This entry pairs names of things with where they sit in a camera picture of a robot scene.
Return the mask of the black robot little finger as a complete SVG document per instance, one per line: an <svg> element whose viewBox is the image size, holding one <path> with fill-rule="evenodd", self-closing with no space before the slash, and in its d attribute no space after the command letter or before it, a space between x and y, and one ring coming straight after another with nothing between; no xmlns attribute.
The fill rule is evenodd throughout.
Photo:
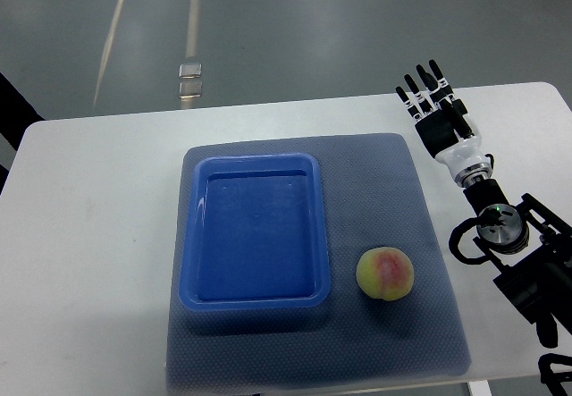
<svg viewBox="0 0 572 396"><path fill-rule="evenodd" d="M395 91L400 98L403 105L406 107L409 115L415 122L419 122L422 119L421 112L417 104L415 104L408 96L406 91L401 87L398 86L395 88Z"/></svg>

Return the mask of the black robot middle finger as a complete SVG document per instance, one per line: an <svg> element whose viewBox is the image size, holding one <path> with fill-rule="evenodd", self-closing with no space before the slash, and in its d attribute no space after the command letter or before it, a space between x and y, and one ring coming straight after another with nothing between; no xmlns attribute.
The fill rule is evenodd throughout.
<svg viewBox="0 0 572 396"><path fill-rule="evenodd" d="M425 86L425 92L426 92L425 98L433 106L433 111L441 110L442 105L435 105L433 103L432 99L430 98L430 91L432 88L434 88L436 86L436 82L435 82L433 75L428 73L425 70L425 68L420 64L418 64L416 66L416 71L417 71L417 74L418 74L420 80L423 82L423 84Z"/></svg>

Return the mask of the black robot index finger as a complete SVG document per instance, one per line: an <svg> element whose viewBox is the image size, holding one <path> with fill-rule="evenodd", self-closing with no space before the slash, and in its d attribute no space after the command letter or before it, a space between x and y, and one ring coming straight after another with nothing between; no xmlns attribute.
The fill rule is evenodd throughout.
<svg viewBox="0 0 572 396"><path fill-rule="evenodd" d="M433 103L440 105L443 102L448 102L452 105L454 101L454 91L443 75L439 64L434 59L431 59L429 61L429 67L436 82L436 86L430 91L430 98Z"/></svg>

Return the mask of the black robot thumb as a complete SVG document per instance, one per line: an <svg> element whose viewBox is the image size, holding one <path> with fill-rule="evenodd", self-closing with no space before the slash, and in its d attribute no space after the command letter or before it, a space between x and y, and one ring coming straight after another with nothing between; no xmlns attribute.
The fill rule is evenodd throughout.
<svg viewBox="0 0 572 396"><path fill-rule="evenodd" d="M468 115L465 105L460 99L454 99L450 104L450 122L455 132L461 138L471 138L474 132L467 122L465 116Z"/></svg>

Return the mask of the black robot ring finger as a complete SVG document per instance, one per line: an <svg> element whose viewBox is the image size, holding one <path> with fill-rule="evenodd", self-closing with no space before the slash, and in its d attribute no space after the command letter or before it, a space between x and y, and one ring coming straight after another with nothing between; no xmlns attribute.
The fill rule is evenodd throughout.
<svg viewBox="0 0 572 396"><path fill-rule="evenodd" d="M425 98L420 88L417 86L416 82L409 74L404 75L404 80L408 85L409 90L413 93L416 98L416 102L421 109L422 116L425 117L433 111L433 106Z"/></svg>

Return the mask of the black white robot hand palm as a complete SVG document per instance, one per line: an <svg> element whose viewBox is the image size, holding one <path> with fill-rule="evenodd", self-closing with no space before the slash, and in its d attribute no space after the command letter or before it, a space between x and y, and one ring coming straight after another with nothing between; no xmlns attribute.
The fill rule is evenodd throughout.
<svg viewBox="0 0 572 396"><path fill-rule="evenodd" d="M482 136L469 115L465 116L474 132L461 138L442 110L415 122L416 132L429 155L445 165L454 181L483 181L492 177L492 160L481 150Z"/></svg>

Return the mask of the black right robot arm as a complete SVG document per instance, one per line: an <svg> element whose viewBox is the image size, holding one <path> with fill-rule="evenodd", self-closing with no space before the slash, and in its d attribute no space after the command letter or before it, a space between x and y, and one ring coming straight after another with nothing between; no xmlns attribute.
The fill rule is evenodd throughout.
<svg viewBox="0 0 572 396"><path fill-rule="evenodd" d="M541 382L571 392L571 114L547 84L450 85L435 61L396 88L428 154L449 171L473 214L448 247L534 326Z"/></svg>

